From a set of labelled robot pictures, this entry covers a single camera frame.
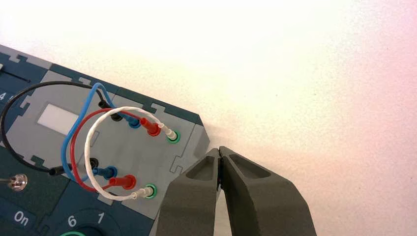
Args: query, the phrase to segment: number 4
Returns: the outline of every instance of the number 4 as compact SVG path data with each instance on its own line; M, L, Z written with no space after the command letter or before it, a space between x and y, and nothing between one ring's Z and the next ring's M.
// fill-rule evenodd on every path
M4 96L6 96L5 92L0 95L0 101L4 99Z
M104 216L104 212L102 212L102 213L100 213L98 216L100 216L100 218L98 218L98 224L100 224L101 223L101 220L103 219L103 216Z

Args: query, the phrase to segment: blue cable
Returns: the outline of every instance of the blue cable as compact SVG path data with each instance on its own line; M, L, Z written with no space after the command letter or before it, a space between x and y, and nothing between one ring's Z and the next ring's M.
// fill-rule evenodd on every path
M91 88L87 99L80 111L80 114L78 115L77 120L75 121L75 123L72 125L71 129L69 130L67 136L64 139L64 142L62 143L61 146L61 162L62 162L62 166L64 168L65 173L67 174L67 176L72 179L73 181L75 181L75 177L74 175L71 173L71 170L68 167L67 164L67 160L66 160L66 149L68 147L68 143L71 140L72 136L75 133L75 130L77 129L77 127L80 125L81 121L83 120L83 118L86 116L87 110L90 106L90 103L92 101L92 98L94 97L94 93L95 91L100 88L103 91L104 96L106 97L107 102L109 103L109 105L112 108L115 108L115 105L113 104L112 100L110 99L109 94L106 91L106 88L101 84L101 83L95 83L93 85L93 87ZM133 117L127 116L125 114L120 114L123 118L125 118L128 122L130 126L135 126L137 124L137 120ZM84 176L81 178L82 181L86 181L89 177L88 176Z

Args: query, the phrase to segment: red cable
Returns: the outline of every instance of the red cable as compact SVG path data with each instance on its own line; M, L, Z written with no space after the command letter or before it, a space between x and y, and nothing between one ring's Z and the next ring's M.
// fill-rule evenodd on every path
M78 127L77 127L77 129L75 130L75 133L74 133L74 135L72 136L72 139L71 139L70 158L71 158L72 172L74 173L74 177L75 177L75 180L77 181L77 183L78 183L81 187L83 187L85 190L87 190L87 191L96 192L96 189L95 189L95 188L91 188L90 186L86 185L86 184L85 184L85 183L81 180L80 176L78 175L77 164L75 163L75 141L77 140L77 136L78 136L78 133L80 132L81 128L83 127L83 125L84 125L84 124L85 124L85 123L86 123L86 122L87 122L87 121L88 121L91 117L93 117L93 116L95 116L96 114L99 114L99 113L108 112L108 111L110 111L110 110L112 110L112 109L113 109L113 108L104 108L104 109L100 109L100 110L97 110L97 111L95 111L95 112L90 113L88 116L86 116L86 117L85 117L85 118L81 121L80 125L78 125ZM140 119L141 119L139 116L134 115L134 114L132 114L132 113L130 113L130 112L127 112L127 111L120 111L120 113L123 113L123 114L126 114L126 115L128 115L128 116L134 117L134 118L136 118L136 119L138 119L138 120L140 120ZM108 185L104 186L104 187L103 187L103 189L107 189L107 188L109 188L109 187L111 187L111 186L113 186L113 185L108 184Z

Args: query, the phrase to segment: electronic device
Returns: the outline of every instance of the electronic device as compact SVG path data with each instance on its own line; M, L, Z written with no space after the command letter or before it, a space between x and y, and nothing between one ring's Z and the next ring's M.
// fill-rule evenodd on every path
M220 188L234 222L232 232L242 235L233 228L245 221L232 218L248 211L235 211L229 204L239 202L237 190L248 183L239 178L245 177L259 186L272 183L271 189L261 190L265 193L289 186L288 194L271 205L295 199L294 212L278 215L305 231L282 232L315 235L308 206L291 182L225 147L206 155L209 137L196 113L2 45L0 81L0 183L6 183L0 185L1 235L176 236L172 228L185 227L193 219L190 213L205 222L200 235L210 235L214 212L204 209L214 209ZM227 161L232 163L228 171L220 164ZM242 176L233 181L222 174L236 170ZM244 192L244 201L251 202L251 191ZM198 204L190 209L187 202ZM249 210L252 223L260 210ZM189 222L181 235L192 235L199 225ZM247 225L259 235L271 235L259 225Z

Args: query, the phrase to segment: number 1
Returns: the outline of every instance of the number 1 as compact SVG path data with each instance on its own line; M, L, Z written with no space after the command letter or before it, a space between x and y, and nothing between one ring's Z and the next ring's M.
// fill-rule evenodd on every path
M98 224L100 224L101 223L101 220L103 219L103 216L104 216L104 212L102 212L102 213L100 213L98 216L100 216L100 218L98 218Z

